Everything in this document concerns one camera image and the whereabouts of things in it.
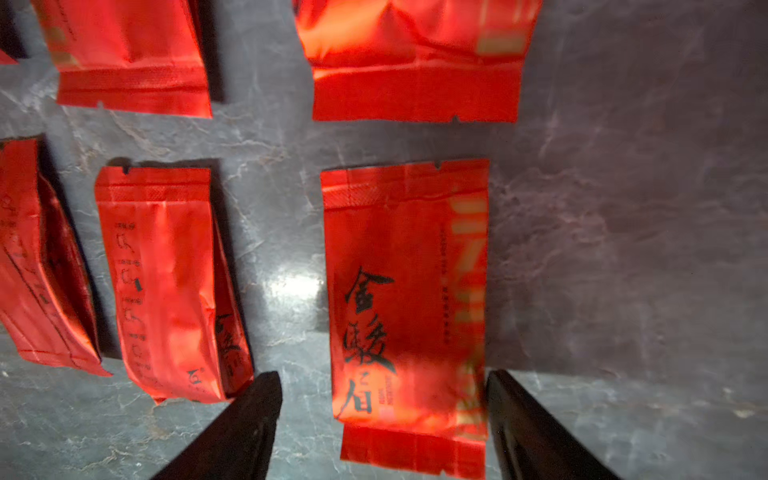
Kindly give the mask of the red tea bag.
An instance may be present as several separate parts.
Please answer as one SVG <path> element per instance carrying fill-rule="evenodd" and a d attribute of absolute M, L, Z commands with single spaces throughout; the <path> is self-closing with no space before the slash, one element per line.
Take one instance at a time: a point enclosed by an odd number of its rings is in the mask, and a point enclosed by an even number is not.
<path fill-rule="evenodd" d="M 199 8 L 189 0 L 32 4 L 62 106 L 210 119 Z"/>
<path fill-rule="evenodd" d="M 109 374 L 85 262 L 36 139 L 1 143 L 1 322 L 27 361 Z"/>
<path fill-rule="evenodd" d="M 513 123 L 539 1 L 296 1 L 316 121 Z"/>
<path fill-rule="evenodd" d="M 485 475 L 489 163 L 321 176 L 341 457 Z"/>
<path fill-rule="evenodd" d="M 230 401 L 254 379 L 202 168 L 103 168 L 95 182 L 128 376 L 153 400 Z"/>
<path fill-rule="evenodd" d="M 17 61 L 12 58 L 9 54 L 4 52 L 3 50 L 0 50 L 0 64 L 1 65 L 15 65 L 17 64 Z"/>

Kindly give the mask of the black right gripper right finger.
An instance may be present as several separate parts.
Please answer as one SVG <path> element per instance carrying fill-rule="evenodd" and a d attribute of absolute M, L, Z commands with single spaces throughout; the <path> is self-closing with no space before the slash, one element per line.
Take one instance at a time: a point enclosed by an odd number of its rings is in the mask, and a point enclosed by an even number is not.
<path fill-rule="evenodd" d="M 619 479 L 507 371 L 489 373 L 486 399 L 504 479 Z"/>

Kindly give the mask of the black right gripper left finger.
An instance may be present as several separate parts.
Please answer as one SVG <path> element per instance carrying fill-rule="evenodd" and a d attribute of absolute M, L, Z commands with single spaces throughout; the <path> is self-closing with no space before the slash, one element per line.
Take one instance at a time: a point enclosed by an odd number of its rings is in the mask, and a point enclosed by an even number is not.
<path fill-rule="evenodd" d="M 264 479 L 267 476 L 282 386 L 276 371 L 254 382 L 156 479 Z"/>

